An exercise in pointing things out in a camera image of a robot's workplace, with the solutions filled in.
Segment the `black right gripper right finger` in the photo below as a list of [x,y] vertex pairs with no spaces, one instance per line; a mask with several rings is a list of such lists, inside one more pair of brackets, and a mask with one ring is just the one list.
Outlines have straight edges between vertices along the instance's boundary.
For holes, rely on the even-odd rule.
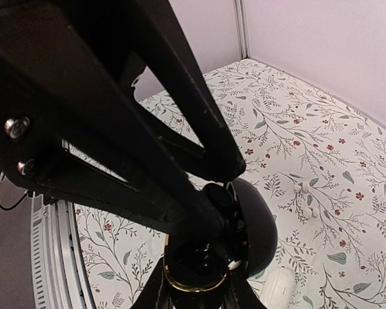
[[223,308],[266,309],[247,280],[235,270],[228,273]]

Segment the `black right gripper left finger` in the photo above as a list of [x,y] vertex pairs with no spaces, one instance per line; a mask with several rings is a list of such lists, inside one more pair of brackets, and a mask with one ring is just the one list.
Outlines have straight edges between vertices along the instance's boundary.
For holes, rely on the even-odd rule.
[[136,300],[138,309],[171,309],[170,290],[163,269],[163,258],[157,262],[145,287]]

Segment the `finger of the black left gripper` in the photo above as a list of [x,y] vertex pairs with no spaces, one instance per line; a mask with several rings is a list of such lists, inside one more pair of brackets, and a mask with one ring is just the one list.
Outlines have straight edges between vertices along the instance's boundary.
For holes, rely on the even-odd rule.
[[168,1],[121,1],[135,54],[167,90],[202,147],[160,133],[183,169],[215,182],[230,182],[246,163],[201,74],[196,58]]
[[0,6],[0,168],[11,182],[167,234],[223,233],[160,133],[202,147],[131,48],[120,6]]

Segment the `white earbuds charging case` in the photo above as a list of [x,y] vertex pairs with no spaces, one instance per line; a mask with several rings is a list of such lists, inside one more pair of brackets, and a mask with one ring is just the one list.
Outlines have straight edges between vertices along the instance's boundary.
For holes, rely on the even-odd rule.
[[261,303],[268,309],[285,309],[291,299],[295,284],[295,274],[288,268],[272,270],[261,290]]

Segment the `black earbuds charging case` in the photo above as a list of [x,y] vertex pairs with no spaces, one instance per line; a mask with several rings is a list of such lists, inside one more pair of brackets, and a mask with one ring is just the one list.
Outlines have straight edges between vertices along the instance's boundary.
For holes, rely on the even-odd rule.
[[[174,308],[223,308],[228,273],[236,271],[248,281],[272,262],[277,248],[273,215],[258,190],[243,179],[224,185],[208,183],[203,192],[226,220],[227,230],[217,245],[205,238],[169,236],[165,244],[163,269]],[[241,260],[234,270],[199,276],[175,262],[172,253],[186,242],[209,242],[223,257]]]

